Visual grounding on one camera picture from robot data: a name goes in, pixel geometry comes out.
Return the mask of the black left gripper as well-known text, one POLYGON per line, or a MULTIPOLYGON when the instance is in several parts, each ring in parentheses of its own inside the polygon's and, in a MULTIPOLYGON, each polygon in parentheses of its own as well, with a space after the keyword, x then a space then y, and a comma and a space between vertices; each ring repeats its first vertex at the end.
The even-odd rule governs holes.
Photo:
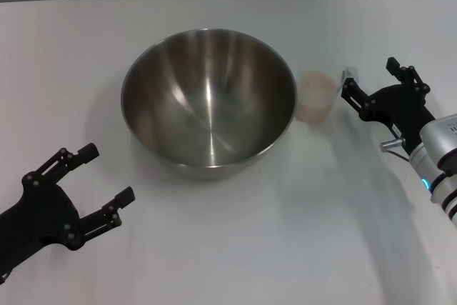
POLYGON ((58 185, 70 171, 99 156, 94 143, 75 154, 60 148, 47 162, 22 179, 19 201, 1 214, 1 276, 45 246, 61 244, 71 251, 120 225, 119 209, 135 200, 129 186, 98 211, 79 218, 76 207, 58 185))

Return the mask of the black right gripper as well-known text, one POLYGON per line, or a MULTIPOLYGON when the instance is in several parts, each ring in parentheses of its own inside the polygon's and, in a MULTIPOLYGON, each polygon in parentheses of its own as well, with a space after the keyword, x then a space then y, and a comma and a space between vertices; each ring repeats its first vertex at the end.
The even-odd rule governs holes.
POLYGON ((402 66, 394 57, 388 58, 386 69, 402 85, 384 87, 368 95, 359 87, 352 70, 344 69, 341 97, 363 121, 385 125, 397 139, 404 139, 404 151, 412 152, 422 142, 420 130, 434 120, 425 100, 431 89, 414 66, 402 66))

